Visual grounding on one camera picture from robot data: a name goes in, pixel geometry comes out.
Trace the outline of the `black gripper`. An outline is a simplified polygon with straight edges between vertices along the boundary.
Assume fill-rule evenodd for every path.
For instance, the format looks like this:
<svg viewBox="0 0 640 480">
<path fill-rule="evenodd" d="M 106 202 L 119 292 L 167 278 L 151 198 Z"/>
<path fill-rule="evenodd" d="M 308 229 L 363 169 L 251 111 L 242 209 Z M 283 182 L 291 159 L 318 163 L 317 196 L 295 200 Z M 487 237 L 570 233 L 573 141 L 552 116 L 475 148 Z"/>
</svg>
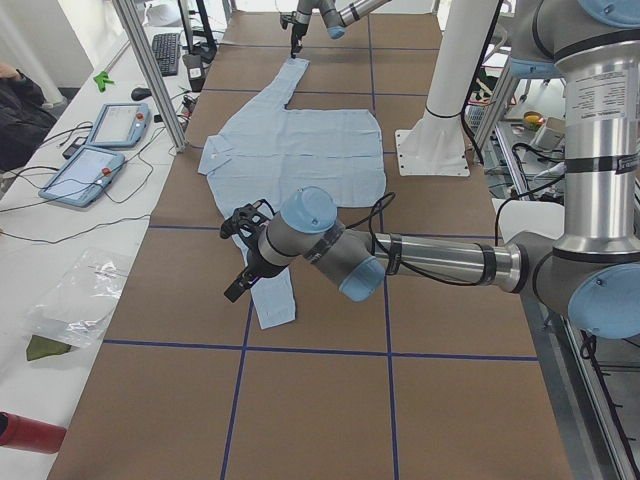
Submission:
<svg viewBox="0 0 640 480">
<path fill-rule="evenodd" d="M 234 281 L 225 291 L 224 296 L 230 302 L 236 302 L 246 290 L 263 278 L 274 278 L 280 274 L 280 266 L 264 259 L 259 252 L 248 252 L 247 265 L 240 274 L 241 281 Z"/>
<path fill-rule="evenodd" d="M 302 40 L 306 35 L 306 25 L 303 23 L 294 23 L 292 25 L 291 32 L 291 58 L 297 58 L 299 53 L 299 46 L 302 45 Z"/>
</svg>

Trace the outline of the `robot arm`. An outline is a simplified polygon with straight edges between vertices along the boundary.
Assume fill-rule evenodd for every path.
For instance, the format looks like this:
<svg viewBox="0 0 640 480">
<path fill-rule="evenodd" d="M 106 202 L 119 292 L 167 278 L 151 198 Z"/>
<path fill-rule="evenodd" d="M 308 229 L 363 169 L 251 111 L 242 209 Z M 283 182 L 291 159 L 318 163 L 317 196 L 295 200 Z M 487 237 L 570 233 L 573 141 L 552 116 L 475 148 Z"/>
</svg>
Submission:
<svg viewBox="0 0 640 480">
<path fill-rule="evenodd" d="M 566 81 L 564 231 L 522 232 L 501 246 L 432 240 L 344 226 L 329 194 L 305 187 L 272 217 L 258 203 L 221 227 L 248 263 L 226 290 L 238 299 L 259 280 L 307 259 L 355 301 L 385 276 L 415 274 L 453 286 L 496 285 L 534 296 L 603 338 L 639 332 L 639 240 L 634 187 L 639 105 L 639 5 L 635 1 L 525 1 L 512 57 L 553 65 Z"/>
<path fill-rule="evenodd" d="M 360 0 L 351 2 L 342 9 L 337 9 L 333 0 L 299 0 L 294 11 L 280 14 L 281 27 L 286 30 L 289 25 L 292 26 L 290 56 L 295 58 L 301 52 L 302 40 L 307 34 L 315 9 L 319 11 L 323 19 L 329 37 L 339 39 L 345 34 L 349 25 L 386 3 L 387 0 Z"/>
</svg>

